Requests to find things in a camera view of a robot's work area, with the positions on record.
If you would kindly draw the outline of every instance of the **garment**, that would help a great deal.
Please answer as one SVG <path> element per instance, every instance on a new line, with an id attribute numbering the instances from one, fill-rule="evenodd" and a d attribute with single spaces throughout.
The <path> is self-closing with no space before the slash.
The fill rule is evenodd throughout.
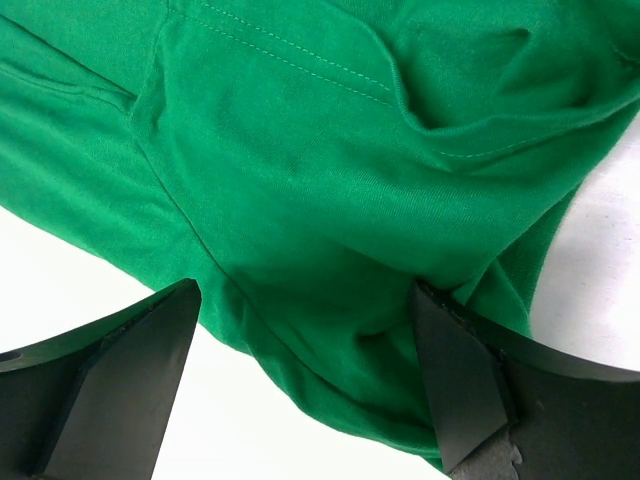
<path id="1" fill-rule="evenodd" d="M 413 279 L 528 334 L 557 224 L 640 101 L 636 0 L 0 15 L 0 205 L 151 288 L 197 279 L 201 323 L 303 411 L 436 466 Z"/>

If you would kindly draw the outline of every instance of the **white surface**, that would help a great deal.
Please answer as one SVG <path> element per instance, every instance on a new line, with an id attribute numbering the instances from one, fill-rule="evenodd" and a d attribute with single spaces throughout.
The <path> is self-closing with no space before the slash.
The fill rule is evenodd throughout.
<path id="1" fill-rule="evenodd" d="M 0 352 L 124 308 L 150 291 L 0 209 Z M 154 480 L 443 480 L 424 460 L 303 415 L 256 362 L 198 327 Z"/>
<path id="2" fill-rule="evenodd" d="M 545 261 L 534 338 L 640 371 L 640 115 L 582 185 Z"/>

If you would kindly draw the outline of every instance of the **green t-shirt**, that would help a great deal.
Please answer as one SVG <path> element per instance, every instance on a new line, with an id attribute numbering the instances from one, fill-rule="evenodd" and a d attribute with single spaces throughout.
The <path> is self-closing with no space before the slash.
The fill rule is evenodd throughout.
<path id="1" fill-rule="evenodd" d="M 638 0 L 0 15 L 0 205 L 151 288 L 197 279 L 201 323 L 303 411 L 437 466 L 409 286 L 528 334 L 568 201 L 640 105 Z"/>

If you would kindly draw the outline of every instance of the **seam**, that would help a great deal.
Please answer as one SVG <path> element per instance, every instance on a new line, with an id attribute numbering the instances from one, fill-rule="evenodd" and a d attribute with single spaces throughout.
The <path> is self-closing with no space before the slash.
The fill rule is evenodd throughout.
<path id="1" fill-rule="evenodd" d="M 300 45 L 297 45 L 297 44 L 295 44 L 293 42 L 290 42 L 289 40 L 287 40 L 285 38 L 282 38 L 282 37 L 276 35 L 275 33 L 269 32 L 268 30 L 265 30 L 264 28 L 258 27 L 257 25 L 253 25 L 252 23 L 247 22 L 246 20 L 234 15 L 231 12 L 227 12 L 226 10 L 222 10 L 222 9 L 217 8 L 217 7 L 215 7 L 213 5 L 210 5 L 208 3 L 203 3 L 203 2 L 196 2 L 196 3 L 198 3 L 198 4 L 200 4 L 200 5 L 204 6 L 204 7 L 210 8 L 211 10 L 214 10 L 214 11 L 216 11 L 218 13 L 221 13 L 222 15 L 225 15 L 225 16 L 227 16 L 229 18 L 232 18 L 236 22 L 239 22 L 239 23 L 241 23 L 243 25 L 246 25 L 247 27 L 253 28 L 254 30 L 256 30 L 258 32 L 264 33 L 265 35 L 267 35 L 269 37 L 275 38 L 276 40 L 280 40 L 282 43 L 285 43 L 285 44 L 287 44 L 287 45 L 289 45 L 291 47 L 294 47 L 294 48 L 300 50 L 301 52 L 306 53 L 307 55 L 309 55 L 311 57 L 317 58 L 318 60 L 326 63 L 327 65 L 331 65 L 333 67 L 339 68 L 341 70 L 344 70 L 345 72 L 348 72 L 348 73 L 350 73 L 352 75 L 360 77 L 360 78 L 362 78 L 364 80 L 367 80 L 367 81 L 369 81 L 371 83 L 374 83 L 374 84 L 378 85 L 379 87 L 383 88 L 384 90 L 386 90 L 387 92 L 391 91 L 391 89 L 389 87 L 387 87 L 383 83 L 379 82 L 378 80 L 374 80 L 373 78 L 370 78 L 370 77 L 364 75 L 363 73 L 358 73 L 355 70 L 351 70 L 350 68 L 347 68 L 344 65 L 340 65 L 337 62 L 332 62 L 332 61 L 330 61 L 330 60 L 318 55 L 317 53 L 312 52 L 311 50 L 309 50 L 309 49 L 307 49 L 305 47 L 301 47 Z"/>
<path id="2" fill-rule="evenodd" d="M 40 82 L 35 81 L 34 79 L 28 77 L 27 75 L 24 74 L 20 74 L 20 73 L 15 73 L 12 72 L 10 70 L 7 70 L 4 66 L 0 65 L 0 73 L 3 75 L 6 75 L 9 78 L 12 78 L 14 80 L 17 80 L 19 82 L 23 82 L 26 83 L 27 85 L 30 85 L 34 88 L 38 88 L 40 90 L 44 90 L 47 92 L 54 92 L 58 95 L 62 95 L 62 96 L 75 96 L 75 97 L 80 97 L 80 98 L 86 98 L 86 99 L 91 99 L 94 100 L 98 103 L 102 103 L 105 105 L 110 105 L 111 107 L 115 108 L 120 114 L 122 114 L 125 118 L 129 116 L 129 113 L 124 110 L 122 107 L 120 107 L 120 105 L 117 105 L 116 103 L 112 103 L 110 101 L 108 101 L 105 98 L 101 98 L 99 96 L 95 96 L 95 95 L 91 95 L 89 93 L 86 92 L 86 90 L 83 90 L 82 87 L 79 86 L 74 86 L 74 85 L 68 85 L 68 86 L 62 86 L 60 85 L 60 87 L 56 88 L 53 87 L 51 85 L 44 85 Z"/>
<path id="3" fill-rule="evenodd" d="M 297 69 L 297 70 L 300 70 L 300 71 L 302 71 L 302 72 L 305 72 L 305 73 L 307 73 L 307 74 L 309 74 L 309 75 L 311 75 L 311 76 L 313 76 L 313 77 L 316 77 L 316 78 L 319 78 L 319 79 L 321 79 L 321 80 L 324 80 L 325 82 L 329 82 L 329 83 L 331 83 L 331 84 L 333 84 L 333 85 L 337 85 L 338 87 L 344 88 L 345 90 L 348 90 L 348 91 L 349 91 L 349 92 L 351 92 L 351 93 L 355 93 L 355 94 L 360 95 L 360 96 L 362 96 L 362 97 L 368 98 L 369 100 L 373 100 L 374 102 L 378 102 L 378 103 L 380 103 L 380 104 L 382 104 L 382 105 L 384 105 L 384 106 L 386 106 L 386 107 L 389 107 L 389 108 L 391 108 L 391 109 L 395 110 L 395 108 L 394 108 L 391 104 L 389 104 L 389 103 L 387 103 L 387 102 L 384 102 L 384 101 L 382 101 L 382 100 L 380 100 L 380 99 L 378 99 L 378 98 L 372 97 L 371 95 L 367 95 L 366 93 L 361 92 L 360 90 L 356 90 L 355 88 L 347 87 L 346 85 L 343 85 L 343 84 L 341 84 L 341 83 L 338 83 L 338 82 L 336 82 L 336 81 L 334 81 L 334 80 L 331 80 L 331 79 L 329 79 L 329 78 L 323 77 L 322 75 L 318 75 L 317 73 L 314 73 L 314 72 L 312 72 L 312 71 L 310 71 L 310 70 L 307 70 L 307 69 L 306 69 L 306 68 L 304 68 L 304 67 L 301 67 L 300 65 L 297 65 L 297 64 L 295 64 L 295 63 L 293 63 L 293 62 L 290 62 L 289 60 L 286 60 L 286 59 L 284 59 L 284 58 L 282 58 L 282 57 L 279 57 L 279 56 L 277 56 L 277 55 L 275 55 L 275 54 L 273 54 L 273 53 L 269 52 L 268 50 L 264 50 L 264 49 L 262 49 L 262 48 L 258 47 L 257 45 L 254 45 L 254 44 L 249 43 L 249 42 L 245 42 L 244 40 L 241 40 L 241 39 L 239 39 L 239 38 L 237 38 L 237 37 L 234 37 L 233 35 L 231 35 L 231 34 L 229 34 L 229 33 L 225 32 L 225 31 L 223 31 L 223 30 L 220 30 L 220 29 L 218 29 L 218 28 L 215 28 L 215 27 L 213 27 L 212 25 L 209 25 L 209 24 L 207 24 L 207 23 L 200 22 L 199 20 L 196 20 L 196 19 L 194 19 L 194 18 L 192 18 L 192 17 L 188 17 L 188 16 L 186 16 L 185 14 L 183 14 L 182 12 L 179 12 L 178 10 L 174 10 L 174 9 L 172 9 L 172 8 L 168 8 L 167 10 L 169 10 L 169 11 L 171 11 L 171 12 L 173 12 L 173 13 L 177 14 L 177 15 L 180 15 L 181 17 L 183 17 L 183 18 L 185 18 L 185 19 L 187 19 L 187 20 L 189 20 L 189 21 L 191 21 L 191 22 L 197 23 L 198 25 L 201 25 L 201 26 L 203 26 L 203 27 L 205 27 L 205 28 L 208 28 L 209 30 L 211 30 L 211 31 L 213 31 L 213 32 L 219 33 L 220 35 L 222 35 L 222 36 L 224 36 L 224 37 L 230 38 L 230 39 L 232 39 L 232 40 L 235 40 L 235 41 L 236 41 L 236 42 L 238 42 L 238 43 L 242 43 L 243 45 L 246 45 L 246 46 L 248 46 L 248 47 L 251 47 L 251 48 L 253 48 L 254 50 L 259 51 L 260 53 L 264 53 L 265 55 L 268 55 L 268 56 L 270 56 L 270 57 L 272 57 L 272 58 L 275 58 L 275 59 L 277 59 L 277 60 L 280 60 L 281 62 L 283 62 L 283 63 L 285 63 L 285 64 L 289 65 L 290 67 L 293 67 L 293 68 L 295 68 L 295 69 Z"/>
<path id="4" fill-rule="evenodd" d="M 512 143 L 511 145 L 507 145 L 505 147 L 500 147 L 500 148 L 496 148 L 495 150 L 491 150 L 489 152 L 483 152 L 483 153 L 475 153 L 473 155 L 459 155 L 459 154 L 455 154 L 455 153 L 446 153 L 446 152 L 440 152 L 436 150 L 436 153 L 439 153 L 441 155 L 445 155 L 447 157 L 455 157 L 455 158 L 475 158 L 475 157 L 483 157 L 485 155 L 491 155 L 492 153 L 498 153 L 498 152 L 502 152 L 504 150 L 509 150 L 513 147 L 517 147 L 519 145 L 524 145 L 526 143 L 533 143 L 539 140 L 546 140 L 548 138 L 551 138 L 553 136 L 555 136 L 556 133 L 551 133 L 551 134 L 547 134 L 547 135 L 542 135 L 540 137 L 534 137 L 534 138 L 529 138 L 527 140 L 523 140 L 521 142 L 516 142 L 516 143 Z"/>
<path id="5" fill-rule="evenodd" d="M 245 290 L 238 284 L 238 282 L 231 276 L 229 275 L 229 273 L 227 273 L 227 271 L 222 267 L 222 265 L 220 265 L 220 263 L 218 262 L 218 260 L 216 259 L 216 257 L 213 255 L 213 252 L 209 249 L 209 247 L 207 246 L 207 244 L 205 243 L 204 239 L 200 236 L 200 234 L 198 233 L 195 225 L 191 222 L 191 219 L 187 216 L 187 214 L 184 212 L 184 210 L 182 209 L 182 207 L 180 207 L 180 205 L 178 204 L 178 201 L 174 198 L 174 196 L 170 193 L 169 189 L 167 188 L 167 186 L 165 185 L 165 183 L 161 180 L 160 176 L 158 175 L 156 169 L 153 166 L 153 163 L 151 162 L 151 160 L 149 159 L 149 156 L 147 155 L 147 153 L 145 152 L 142 144 L 137 141 L 136 142 L 140 153 L 142 154 L 142 156 L 144 157 L 147 166 L 150 168 L 151 172 L 153 173 L 154 177 L 156 178 L 158 184 L 160 185 L 160 188 L 162 189 L 162 191 L 165 193 L 165 195 L 167 196 L 167 198 L 169 199 L 169 201 L 171 202 L 171 204 L 174 206 L 174 208 L 176 209 L 176 211 L 178 212 L 178 214 L 180 215 L 180 217 L 184 220 L 184 222 L 187 224 L 189 230 L 191 231 L 191 233 L 194 236 L 195 242 L 200 245 L 202 247 L 202 249 L 204 250 L 206 256 L 211 260 L 211 262 L 213 263 L 213 265 L 215 266 L 215 268 L 220 272 L 221 275 L 224 276 L 224 278 L 231 284 L 231 286 L 237 291 L 237 293 L 242 297 L 242 299 L 244 300 L 244 302 L 246 303 L 246 306 L 248 307 L 249 312 L 255 317 L 256 320 L 258 320 L 260 322 L 260 324 L 262 326 L 264 326 L 265 330 L 272 336 L 272 338 L 278 343 L 278 346 L 281 347 L 283 350 L 286 350 L 287 352 L 289 352 L 296 360 L 297 365 L 299 365 L 301 367 L 301 369 L 309 372 L 309 374 L 313 375 L 320 383 L 322 383 L 324 385 L 325 388 L 327 388 L 328 390 L 332 390 L 334 393 L 336 393 L 337 395 L 343 397 L 344 399 L 346 399 L 349 402 L 352 402 L 354 404 L 356 404 L 356 406 L 365 411 L 367 414 L 373 415 L 375 417 L 380 417 L 383 418 L 384 420 L 388 421 L 389 423 L 393 423 L 393 424 L 399 424 L 401 426 L 411 426 L 410 424 L 404 423 L 404 422 L 400 422 L 400 421 L 396 421 L 393 419 L 386 419 L 384 416 L 379 415 L 375 410 L 373 410 L 371 408 L 371 406 L 367 405 L 366 403 L 357 401 L 355 399 L 353 399 L 352 397 L 350 397 L 348 395 L 347 392 L 342 391 L 341 389 L 339 389 L 338 387 L 336 387 L 335 385 L 333 385 L 332 383 L 329 382 L 329 380 L 327 380 L 324 376 L 320 375 L 319 373 L 317 373 L 313 368 L 311 368 L 305 361 L 303 361 L 301 358 L 299 358 L 296 353 L 293 351 L 293 349 L 291 348 L 290 345 L 288 345 L 287 343 L 285 343 L 284 340 L 282 340 L 280 338 L 279 335 L 276 334 L 276 332 L 271 328 L 271 326 L 269 325 L 269 323 L 264 319 L 264 317 L 260 314 L 258 308 L 255 306 L 254 302 L 252 301 L 251 297 L 249 297 L 249 295 L 245 292 Z M 247 349 L 249 350 L 250 354 L 252 356 L 253 352 L 252 352 L 252 345 L 245 343 Z M 260 359 L 258 359 L 257 357 L 254 356 L 254 358 L 256 359 L 256 361 L 258 361 L 258 363 L 260 362 Z"/>
<path id="6" fill-rule="evenodd" d="M 613 53 L 618 55 L 623 60 L 626 60 L 627 62 L 635 63 L 636 65 L 640 65 L 640 60 L 633 58 L 631 55 L 627 55 L 618 47 L 616 47 L 613 43 L 609 43 L 609 45 L 611 46 L 611 50 L 613 50 Z"/>

